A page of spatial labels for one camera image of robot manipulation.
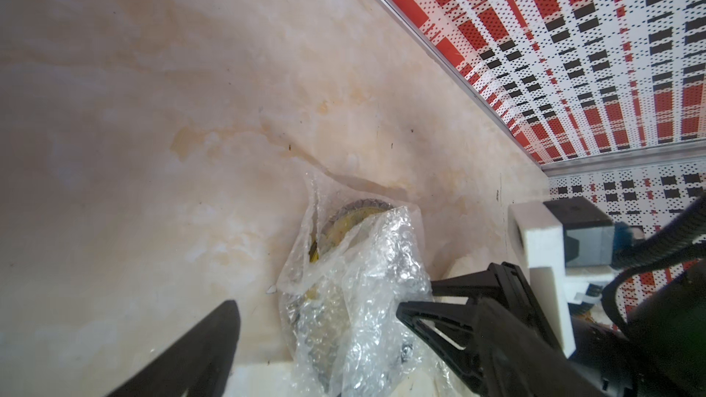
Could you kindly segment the clear bubble wrap sheet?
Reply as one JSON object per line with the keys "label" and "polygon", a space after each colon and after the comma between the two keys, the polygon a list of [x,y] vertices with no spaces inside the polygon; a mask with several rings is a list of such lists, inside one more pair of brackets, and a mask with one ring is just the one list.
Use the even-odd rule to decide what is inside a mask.
{"label": "clear bubble wrap sheet", "polygon": [[[305,172],[305,181],[308,206],[276,283],[293,359],[292,392],[390,396],[417,377],[424,394],[458,395],[450,369],[396,317],[400,303],[432,298],[420,209],[352,189],[315,169]],[[395,207],[368,217],[311,263],[310,246],[327,220],[345,205],[371,198]]]}

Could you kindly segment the yellow patterned dinner plate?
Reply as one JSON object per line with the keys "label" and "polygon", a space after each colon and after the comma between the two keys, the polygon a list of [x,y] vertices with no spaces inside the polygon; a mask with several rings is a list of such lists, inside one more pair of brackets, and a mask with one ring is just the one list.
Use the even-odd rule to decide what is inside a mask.
{"label": "yellow patterned dinner plate", "polygon": [[345,205],[327,220],[319,237],[314,238],[309,250],[309,261],[315,263],[320,257],[339,246],[346,234],[368,217],[384,213],[394,207],[378,198],[356,200]]}

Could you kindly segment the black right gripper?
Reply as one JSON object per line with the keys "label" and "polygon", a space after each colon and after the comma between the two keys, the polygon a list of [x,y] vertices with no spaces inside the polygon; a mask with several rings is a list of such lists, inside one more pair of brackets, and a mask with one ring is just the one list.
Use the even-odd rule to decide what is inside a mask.
{"label": "black right gripper", "polygon": [[[521,268],[487,270],[431,283],[436,297],[498,301],[550,347],[560,342]],[[572,320],[572,367],[605,396],[705,395],[705,266],[696,264],[628,315],[627,330]]]}

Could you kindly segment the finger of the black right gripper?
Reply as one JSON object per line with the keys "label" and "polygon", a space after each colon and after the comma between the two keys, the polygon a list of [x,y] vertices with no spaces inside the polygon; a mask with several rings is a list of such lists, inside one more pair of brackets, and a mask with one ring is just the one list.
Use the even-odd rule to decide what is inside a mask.
{"label": "finger of the black right gripper", "polygon": [[473,393],[485,394],[484,369],[475,339],[476,305],[405,301],[397,319],[419,337]]}

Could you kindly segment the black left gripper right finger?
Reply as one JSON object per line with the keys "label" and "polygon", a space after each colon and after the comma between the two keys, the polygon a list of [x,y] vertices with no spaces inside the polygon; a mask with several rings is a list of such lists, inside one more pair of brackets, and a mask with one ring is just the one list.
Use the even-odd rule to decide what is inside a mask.
{"label": "black left gripper right finger", "polygon": [[564,355],[499,303],[477,306],[476,341],[490,396],[601,396]]}

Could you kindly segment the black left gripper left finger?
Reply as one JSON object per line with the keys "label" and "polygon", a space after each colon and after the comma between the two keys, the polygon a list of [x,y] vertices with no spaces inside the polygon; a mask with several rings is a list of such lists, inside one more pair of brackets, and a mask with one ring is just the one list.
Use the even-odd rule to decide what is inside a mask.
{"label": "black left gripper left finger", "polygon": [[236,301],[224,301],[110,395],[222,396],[240,329]]}

